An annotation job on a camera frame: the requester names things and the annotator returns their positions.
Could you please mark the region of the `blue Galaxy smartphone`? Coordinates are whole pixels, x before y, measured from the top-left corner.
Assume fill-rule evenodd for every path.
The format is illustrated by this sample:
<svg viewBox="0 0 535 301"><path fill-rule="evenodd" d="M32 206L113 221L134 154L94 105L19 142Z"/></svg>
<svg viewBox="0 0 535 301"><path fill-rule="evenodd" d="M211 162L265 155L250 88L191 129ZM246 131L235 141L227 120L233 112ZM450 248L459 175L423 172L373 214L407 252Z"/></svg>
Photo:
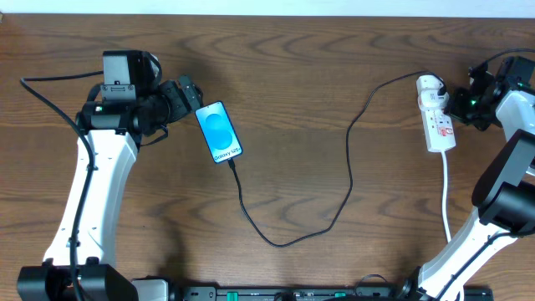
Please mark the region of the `blue Galaxy smartphone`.
<svg viewBox="0 0 535 301"><path fill-rule="evenodd" d="M216 164L243 153L242 144L221 101L196 110L195 115L211 158Z"/></svg>

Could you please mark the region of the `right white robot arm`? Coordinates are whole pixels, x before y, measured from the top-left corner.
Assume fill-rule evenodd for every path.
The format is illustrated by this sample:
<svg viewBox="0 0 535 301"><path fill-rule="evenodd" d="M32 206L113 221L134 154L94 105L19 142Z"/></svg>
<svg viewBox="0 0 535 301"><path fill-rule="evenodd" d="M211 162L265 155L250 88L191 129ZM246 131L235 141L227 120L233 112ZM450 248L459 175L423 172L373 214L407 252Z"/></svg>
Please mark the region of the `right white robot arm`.
<svg viewBox="0 0 535 301"><path fill-rule="evenodd" d="M442 136L452 120L480 131L503 129L506 144L487 167L471 195L472 211L457 234L432 260L418 267L395 293L397 300L457 300L465 283L486 261L520 237L534 233L534 62L524 48L499 54L495 74L483 61L469 70L469 88L447 95L440 80L417 81L424 118Z"/></svg>

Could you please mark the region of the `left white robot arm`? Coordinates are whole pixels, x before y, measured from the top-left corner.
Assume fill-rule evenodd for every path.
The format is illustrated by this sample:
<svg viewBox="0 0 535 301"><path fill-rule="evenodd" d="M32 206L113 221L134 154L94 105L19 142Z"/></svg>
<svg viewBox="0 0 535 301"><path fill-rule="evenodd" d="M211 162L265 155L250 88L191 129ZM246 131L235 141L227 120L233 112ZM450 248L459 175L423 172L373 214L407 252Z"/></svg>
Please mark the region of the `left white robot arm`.
<svg viewBox="0 0 535 301"><path fill-rule="evenodd" d="M103 53L104 79L74 119L30 88L78 136L73 183L55 237L38 266L20 270L23 300L179 300L181 290L154 276L129 280L115 268L116 228L125 184L143 139L202 107L201 89L183 74L164 81L157 57L146 51Z"/></svg>

